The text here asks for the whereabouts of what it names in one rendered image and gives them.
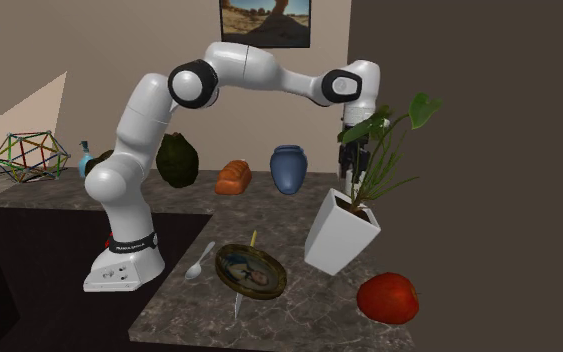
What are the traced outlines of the blue ceramic vase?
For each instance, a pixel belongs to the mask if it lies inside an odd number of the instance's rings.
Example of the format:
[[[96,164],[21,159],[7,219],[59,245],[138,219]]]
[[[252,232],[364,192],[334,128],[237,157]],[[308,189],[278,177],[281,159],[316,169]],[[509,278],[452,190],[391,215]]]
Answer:
[[[270,158],[270,172],[277,189],[285,195],[293,195],[301,188],[308,162],[304,150],[298,145],[281,145],[274,149]]]

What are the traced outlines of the green plant in white pot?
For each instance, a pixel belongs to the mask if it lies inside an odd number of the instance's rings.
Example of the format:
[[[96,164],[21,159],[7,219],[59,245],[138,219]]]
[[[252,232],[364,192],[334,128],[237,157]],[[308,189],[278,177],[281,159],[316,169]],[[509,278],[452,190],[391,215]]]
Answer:
[[[351,154],[360,155],[360,143],[365,139],[377,142],[366,166],[352,161],[346,171],[350,189],[346,192],[330,189],[326,194],[305,241],[304,261],[333,276],[351,263],[381,232],[381,226],[369,201],[374,201],[393,189],[408,183],[392,179],[402,154],[400,146],[392,144],[392,133],[408,119],[413,130],[424,126],[442,107],[439,98],[418,93],[408,111],[391,120],[394,111],[387,105],[379,107],[365,121],[338,134],[338,141],[351,147]]]

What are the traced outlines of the orange-brown bread loaf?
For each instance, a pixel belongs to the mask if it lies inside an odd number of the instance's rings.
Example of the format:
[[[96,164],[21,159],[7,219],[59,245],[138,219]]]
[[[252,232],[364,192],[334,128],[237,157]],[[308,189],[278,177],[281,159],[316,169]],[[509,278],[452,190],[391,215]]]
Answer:
[[[219,195],[239,195],[249,186],[252,172],[245,160],[230,161],[218,174],[215,193]]]

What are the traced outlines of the red apple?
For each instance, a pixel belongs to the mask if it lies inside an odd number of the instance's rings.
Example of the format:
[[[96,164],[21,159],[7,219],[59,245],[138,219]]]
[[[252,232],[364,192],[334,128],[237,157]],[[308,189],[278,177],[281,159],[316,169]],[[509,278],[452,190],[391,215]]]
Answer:
[[[366,317],[385,324],[405,324],[419,312],[418,295],[411,281],[392,272],[363,283],[357,291],[356,302]]]

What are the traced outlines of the oval gold-framed portrait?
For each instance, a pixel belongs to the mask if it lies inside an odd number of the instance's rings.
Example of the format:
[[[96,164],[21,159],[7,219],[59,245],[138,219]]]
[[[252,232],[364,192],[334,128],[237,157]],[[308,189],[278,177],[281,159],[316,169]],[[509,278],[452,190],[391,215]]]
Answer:
[[[215,255],[215,270],[227,287],[256,300],[279,297],[287,284],[287,273],[280,262],[247,245],[221,247]]]

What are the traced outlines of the large dark green rough ovoid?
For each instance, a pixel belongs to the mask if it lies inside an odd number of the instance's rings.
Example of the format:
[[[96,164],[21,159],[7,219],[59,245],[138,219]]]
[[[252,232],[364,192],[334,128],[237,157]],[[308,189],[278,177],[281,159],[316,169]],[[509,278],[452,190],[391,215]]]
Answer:
[[[198,176],[198,153],[183,134],[165,134],[156,155],[156,166],[162,179],[171,187],[188,187]]]

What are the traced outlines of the silver spoon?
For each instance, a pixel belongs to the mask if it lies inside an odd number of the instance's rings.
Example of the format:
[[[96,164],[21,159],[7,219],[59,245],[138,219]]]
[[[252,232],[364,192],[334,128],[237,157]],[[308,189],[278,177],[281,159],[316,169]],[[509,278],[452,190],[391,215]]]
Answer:
[[[184,278],[186,280],[195,279],[201,274],[202,272],[201,262],[211,252],[214,246],[215,246],[214,241],[208,243],[208,245],[206,246],[205,250],[202,252],[201,256],[198,258],[198,260],[193,265],[191,265],[185,272]]]

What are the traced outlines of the small dark green ovoid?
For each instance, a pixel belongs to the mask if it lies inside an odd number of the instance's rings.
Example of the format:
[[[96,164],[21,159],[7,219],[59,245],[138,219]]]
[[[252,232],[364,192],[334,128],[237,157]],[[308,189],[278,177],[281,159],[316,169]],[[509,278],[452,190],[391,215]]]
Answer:
[[[93,158],[93,159],[87,161],[87,162],[86,162],[86,165],[85,165],[84,174],[85,174],[86,176],[88,176],[89,173],[91,172],[91,170],[92,170],[96,165],[98,165],[99,163],[101,163],[101,162],[107,160],[112,154],[113,154],[113,150],[108,150],[108,151],[102,153],[101,155],[99,155],[98,157]]]

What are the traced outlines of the teal glass bottle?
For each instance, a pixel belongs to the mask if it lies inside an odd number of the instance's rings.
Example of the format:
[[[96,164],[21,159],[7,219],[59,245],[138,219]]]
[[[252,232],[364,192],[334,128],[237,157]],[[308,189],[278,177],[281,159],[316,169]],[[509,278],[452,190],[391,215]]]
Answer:
[[[86,177],[86,165],[90,160],[93,159],[93,156],[90,154],[88,142],[86,140],[82,140],[80,142],[80,145],[82,147],[83,155],[82,155],[80,161],[78,162],[78,171],[79,171],[80,177],[85,178]]]

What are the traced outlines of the colourful rod polyhedron ball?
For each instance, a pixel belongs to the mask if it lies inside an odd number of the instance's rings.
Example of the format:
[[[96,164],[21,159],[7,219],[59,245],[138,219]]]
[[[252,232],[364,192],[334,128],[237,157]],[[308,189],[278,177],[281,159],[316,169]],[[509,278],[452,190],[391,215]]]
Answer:
[[[16,183],[57,180],[69,159],[50,130],[8,133],[0,145],[0,168]]]

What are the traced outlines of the dark robot stand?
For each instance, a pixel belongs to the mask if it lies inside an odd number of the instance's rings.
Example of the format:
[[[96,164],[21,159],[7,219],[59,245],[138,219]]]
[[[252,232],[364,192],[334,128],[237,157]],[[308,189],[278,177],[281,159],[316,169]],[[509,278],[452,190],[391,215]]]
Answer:
[[[83,291],[109,232],[102,211],[0,208],[0,352],[200,352],[129,338],[165,274],[133,292]]]

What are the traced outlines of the framed desert wall picture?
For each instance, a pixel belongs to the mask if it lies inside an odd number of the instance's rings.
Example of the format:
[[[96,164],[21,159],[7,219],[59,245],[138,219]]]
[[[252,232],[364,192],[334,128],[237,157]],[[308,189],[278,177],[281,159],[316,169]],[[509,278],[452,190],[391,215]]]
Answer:
[[[219,0],[221,40],[258,48],[309,48],[312,0]]]

